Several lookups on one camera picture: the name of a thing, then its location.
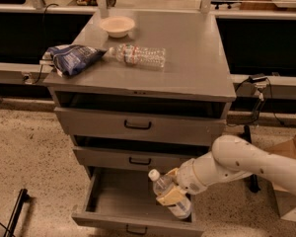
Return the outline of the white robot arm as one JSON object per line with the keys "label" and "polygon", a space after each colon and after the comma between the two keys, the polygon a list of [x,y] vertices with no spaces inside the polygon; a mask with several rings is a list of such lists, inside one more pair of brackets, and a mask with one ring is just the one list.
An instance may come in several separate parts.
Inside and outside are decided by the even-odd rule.
{"label": "white robot arm", "polygon": [[296,196],[296,159],[263,151],[234,135],[222,135],[211,150],[185,161],[169,172],[169,191],[157,196],[163,205],[172,205],[186,194],[198,195],[209,186],[228,183],[255,174]]}

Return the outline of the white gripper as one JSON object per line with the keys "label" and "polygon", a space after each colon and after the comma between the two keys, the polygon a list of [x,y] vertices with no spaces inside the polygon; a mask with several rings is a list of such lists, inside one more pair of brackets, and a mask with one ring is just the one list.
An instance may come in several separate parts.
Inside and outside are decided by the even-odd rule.
{"label": "white gripper", "polygon": [[166,175],[177,176],[179,186],[172,186],[168,191],[161,193],[156,197],[158,203],[162,206],[173,205],[185,198],[185,192],[190,195],[197,195],[201,192],[201,183],[198,181],[193,171],[194,159],[181,164],[179,168],[174,168],[166,173]]}

